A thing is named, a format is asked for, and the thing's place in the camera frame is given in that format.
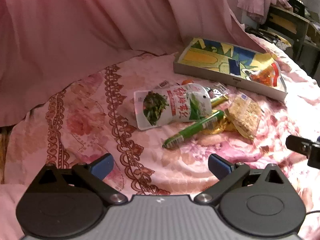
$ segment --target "pink tablecloth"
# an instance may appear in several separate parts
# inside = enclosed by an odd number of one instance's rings
[[[163,80],[182,82],[186,76],[173,73],[174,55],[143,54],[123,63],[106,66],[86,79],[71,84],[32,110],[11,134],[5,166],[5,185],[0,185],[0,239],[16,240],[23,233],[14,209],[26,186],[46,162],[69,168],[91,162],[110,152],[113,171],[104,181],[128,197],[132,194],[191,194],[194,196],[217,179],[209,172],[211,153],[230,162],[246,162],[263,168],[277,163],[303,199],[307,211],[320,209],[319,170],[286,149],[289,134],[316,139],[320,135],[320,88],[282,51],[266,41],[262,47],[278,56],[287,85],[285,104],[244,91],[264,111],[257,138],[252,142],[237,133],[195,136],[178,150],[161,148],[162,141],[187,124],[173,123],[138,131],[117,114],[135,90],[152,88]],[[203,85],[209,81],[194,79]],[[231,97],[239,92],[228,87]],[[319,239],[319,214],[308,215],[299,235]]]

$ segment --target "green tube package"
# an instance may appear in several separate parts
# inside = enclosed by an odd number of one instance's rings
[[[181,130],[179,133],[175,134],[174,136],[168,138],[162,144],[163,148],[170,149],[175,148],[184,140],[190,138],[191,136],[195,135],[196,133],[204,130],[204,129],[213,129],[218,121],[223,118],[223,111],[218,110],[211,116],[202,119],[193,125],[188,126],[187,128]]]

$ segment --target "colorful illustrated box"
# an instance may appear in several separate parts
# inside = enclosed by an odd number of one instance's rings
[[[259,53],[236,45],[194,38],[173,62],[175,73],[218,81],[279,101],[287,95],[280,82],[270,87],[251,80],[250,75],[277,64],[270,53]]]

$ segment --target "white logo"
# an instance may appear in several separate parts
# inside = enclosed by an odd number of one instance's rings
[[[158,203],[162,203],[163,201],[164,201],[164,198],[158,198],[158,199],[157,199],[157,202],[158,202]]]

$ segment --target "gray gripper base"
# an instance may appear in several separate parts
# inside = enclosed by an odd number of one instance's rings
[[[36,240],[26,236],[24,240]],[[113,206],[91,231],[74,240],[253,240],[226,226],[210,206],[189,196],[135,195],[126,205]],[[290,235],[282,240],[299,240]]]

